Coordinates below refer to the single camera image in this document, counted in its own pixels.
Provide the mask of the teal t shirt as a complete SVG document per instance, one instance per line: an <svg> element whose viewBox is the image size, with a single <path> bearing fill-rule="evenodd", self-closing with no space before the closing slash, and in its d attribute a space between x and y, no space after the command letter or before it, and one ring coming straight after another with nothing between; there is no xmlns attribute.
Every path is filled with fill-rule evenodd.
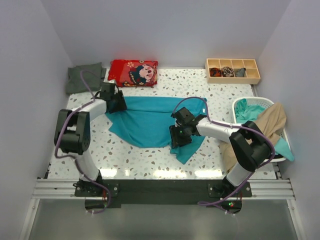
<svg viewBox="0 0 320 240"><path fill-rule="evenodd" d="M169 127L176 106L187 108L194 116L206 113L206 98L126 96L127 110L106 113L112 122L109 131L139 148L164 148L172 145Z"/></svg>
<svg viewBox="0 0 320 240"><path fill-rule="evenodd" d="M261 117L266 118L266 123L271 125L271 130L265 135L274 143L275 157L273 162L284 160L294 161L291 152L285 125L287 116L279 102L272 102L263 97L247 97L236 99L233 104L233 119L237 124L247 121L257 121Z"/></svg>

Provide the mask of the beige t shirt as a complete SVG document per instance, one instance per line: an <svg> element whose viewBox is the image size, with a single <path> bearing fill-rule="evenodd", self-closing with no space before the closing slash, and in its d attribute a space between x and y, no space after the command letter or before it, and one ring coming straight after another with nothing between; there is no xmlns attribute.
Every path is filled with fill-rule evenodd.
<svg viewBox="0 0 320 240"><path fill-rule="evenodd" d="M277 131L285 127L287 116L285 114L283 105L279 102L260 113L253 122L261 130L261 132L271 141L274 148L280 136Z"/></svg>

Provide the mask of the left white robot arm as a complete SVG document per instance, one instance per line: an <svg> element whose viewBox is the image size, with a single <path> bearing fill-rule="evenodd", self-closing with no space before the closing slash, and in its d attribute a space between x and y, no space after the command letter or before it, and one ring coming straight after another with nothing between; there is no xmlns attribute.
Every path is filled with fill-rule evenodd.
<svg viewBox="0 0 320 240"><path fill-rule="evenodd" d="M127 110L123 92L115 83L102 83L101 90L92 99L74 109L58 113L54 134L56 159L70 158L79 173L79 182L87 183L86 191L99 196L104 190L100 170L89 152L91 121L105 114Z"/></svg>

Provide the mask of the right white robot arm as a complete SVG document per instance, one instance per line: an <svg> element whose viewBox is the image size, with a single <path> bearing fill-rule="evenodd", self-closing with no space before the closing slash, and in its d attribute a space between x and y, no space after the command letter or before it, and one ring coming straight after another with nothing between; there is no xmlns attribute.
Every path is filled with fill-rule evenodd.
<svg viewBox="0 0 320 240"><path fill-rule="evenodd" d="M190 144L192 136L211 137L231 145L236 164L223 179L222 189L227 196L235 196L264 160L275 156L273 144L253 121L244 124L212 121L205 114L194 116L186 107L171 117L175 119L175 124L169 127L173 149Z"/></svg>

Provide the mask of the red cartoon folded cloth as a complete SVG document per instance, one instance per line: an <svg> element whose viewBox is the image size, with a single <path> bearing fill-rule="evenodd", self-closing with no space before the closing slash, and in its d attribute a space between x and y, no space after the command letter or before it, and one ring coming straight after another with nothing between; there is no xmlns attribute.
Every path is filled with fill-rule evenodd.
<svg viewBox="0 0 320 240"><path fill-rule="evenodd" d="M115 59L110 63L108 81L118 87L152 87L157 84L158 61Z"/></svg>

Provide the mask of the folded grey t shirt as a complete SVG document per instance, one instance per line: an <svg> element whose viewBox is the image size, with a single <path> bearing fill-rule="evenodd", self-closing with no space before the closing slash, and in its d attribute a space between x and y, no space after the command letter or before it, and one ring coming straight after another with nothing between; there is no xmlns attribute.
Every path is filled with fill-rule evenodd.
<svg viewBox="0 0 320 240"><path fill-rule="evenodd" d="M87 65L69 67L67 70L68 80L65 85L65 93L68 95L101 89L107 69L101 62Z"/></svg>

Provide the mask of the orange black rolled sock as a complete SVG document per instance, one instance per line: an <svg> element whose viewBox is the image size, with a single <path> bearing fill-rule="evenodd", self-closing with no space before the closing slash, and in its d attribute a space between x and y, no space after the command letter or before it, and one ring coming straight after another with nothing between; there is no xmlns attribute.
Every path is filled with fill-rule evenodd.
<svg viewBox="0 0 320 240"><path fill-rule="evenodd" d="M222 71L220 68L212 67L209 69L209 75L211 77L221 77L222 76Z"/></svg>

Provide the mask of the wooden compartment box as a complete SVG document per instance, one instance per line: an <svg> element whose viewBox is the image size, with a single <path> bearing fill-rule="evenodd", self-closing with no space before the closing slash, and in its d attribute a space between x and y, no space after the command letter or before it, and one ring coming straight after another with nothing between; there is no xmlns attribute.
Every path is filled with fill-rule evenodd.
<svg viewBox="0 0 320 240"><path fill-rule="evenodd" d="M260 72L255 59L207 58L206 78L209 84L257 85Z"/></svg>

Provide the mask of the patterned rolled sock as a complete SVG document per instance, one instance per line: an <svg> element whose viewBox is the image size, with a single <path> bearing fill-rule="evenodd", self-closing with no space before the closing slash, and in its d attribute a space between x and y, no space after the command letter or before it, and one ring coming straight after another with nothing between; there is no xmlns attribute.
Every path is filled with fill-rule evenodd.
<svg viewBox="0 0 320 240"><path fill-rule="evenodd" d="M222 76L226 78L232 78L235 76L234 70L229 66L224 66L221 68Z"/></svg>

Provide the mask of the white plastic laundry basket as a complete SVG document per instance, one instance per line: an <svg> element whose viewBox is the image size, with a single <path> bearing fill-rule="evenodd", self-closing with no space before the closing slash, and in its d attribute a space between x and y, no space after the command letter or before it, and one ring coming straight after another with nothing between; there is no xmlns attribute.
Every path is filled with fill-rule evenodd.
<svg viewBox="0 0 320 240"><path fill-rule="evenodd" d="M274 104L264 97L248 96L239 97L232 103L233 121L236 124L243 124L246 121L255 121L258 115ZM272 162L282 162L285 160L294 161L287 133L284 127L276 132L280 138L275 144L276 155Z"/></svg>

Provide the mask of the grey rolled sock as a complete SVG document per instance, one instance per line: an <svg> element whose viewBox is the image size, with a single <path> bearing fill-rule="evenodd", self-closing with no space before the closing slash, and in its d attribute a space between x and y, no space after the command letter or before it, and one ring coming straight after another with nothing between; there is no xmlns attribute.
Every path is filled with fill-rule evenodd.
<svg viewBox="0 0 320 240"><path fill-rule="evenodd" d="M235 69L234 70L234 75L237 78L244 78L246 76L246 68L242 67L242 68L239 68L239 69Z"/></svg>

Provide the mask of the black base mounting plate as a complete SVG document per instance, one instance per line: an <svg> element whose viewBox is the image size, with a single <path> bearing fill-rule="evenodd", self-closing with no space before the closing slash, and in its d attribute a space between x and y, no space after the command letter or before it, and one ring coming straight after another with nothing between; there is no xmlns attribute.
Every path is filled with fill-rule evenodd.
<svg viewBox="0 0 320 240"><path fill-rule="evenodd" d="M232 194L220 206L239 212L241 199L253 195L248 182L233 193L223 180L205 179L99 179L98 185L78 180L73 187L75 197L85 198L86 210L120 208L122 205L196 205L198 202L215 202Z"/></svg>

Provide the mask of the aluminium frame rail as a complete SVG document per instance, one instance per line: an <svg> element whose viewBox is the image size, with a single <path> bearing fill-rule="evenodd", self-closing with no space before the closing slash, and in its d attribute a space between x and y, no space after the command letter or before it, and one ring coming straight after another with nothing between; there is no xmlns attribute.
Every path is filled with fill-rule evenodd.
<svg viewBox="0 0 320 240"><path fill-rule="evenodd" d="M279 164L269 163L276 179L250 179L252 197L249 200L295 200L291 181L282 178ZM34 199L74 199L75 179L38 179L33 189Z"/></svg>

